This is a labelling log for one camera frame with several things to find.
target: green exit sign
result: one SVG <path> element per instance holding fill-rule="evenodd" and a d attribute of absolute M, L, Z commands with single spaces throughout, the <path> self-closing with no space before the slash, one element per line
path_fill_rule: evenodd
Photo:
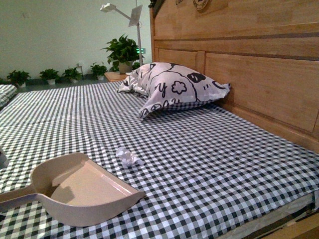
<path fill-rule="evenodd" d="M 145 54 L 145 53 L 146 53 L 145 48 L 141 48 L 141 53 L 142 53 L 142 54 Z"/>

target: wooden headboard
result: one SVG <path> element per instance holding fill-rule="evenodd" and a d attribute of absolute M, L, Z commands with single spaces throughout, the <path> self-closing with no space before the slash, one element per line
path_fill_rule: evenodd
<path fill-rule="evenodd" d="M 193 0 L 155 6 L 154 62 L 230 83 L 218 104 L 319 152 L 318 0 L 211 0 L 201 12 Z"/>

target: round plaque on headboard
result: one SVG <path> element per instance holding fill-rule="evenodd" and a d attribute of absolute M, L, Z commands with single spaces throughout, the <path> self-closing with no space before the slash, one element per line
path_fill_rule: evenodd
<path fill-rule="evenodd" d="M 193 0 L 193 4 L 198 11 L 203 10 L 209 2 L 210 0 Z"/>

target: crumpled paper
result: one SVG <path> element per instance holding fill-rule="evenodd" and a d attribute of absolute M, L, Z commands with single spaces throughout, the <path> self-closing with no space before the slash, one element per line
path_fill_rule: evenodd
<path fill-rule="evenodd" d="M 130 167 L 134 164 L 143 165 L 145 162 L 140 160 L 135 153 L 130 152 L 125 147 L 119 147 L 116 151 L 115 156 L 119 157 L 122 160 L 123 167 Z"/>

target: lamp head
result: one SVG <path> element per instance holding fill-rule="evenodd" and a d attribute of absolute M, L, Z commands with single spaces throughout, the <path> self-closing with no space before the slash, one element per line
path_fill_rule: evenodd
<path fill-rule="evenodd" d="M 107 3 L 107 4 L 103 4 L 102 7 L 100 8 L 100 11 L 103 12 L 110 12 L 112 10 L 116 9 L 116 6 L 111 4 L 111 3 Z"/>

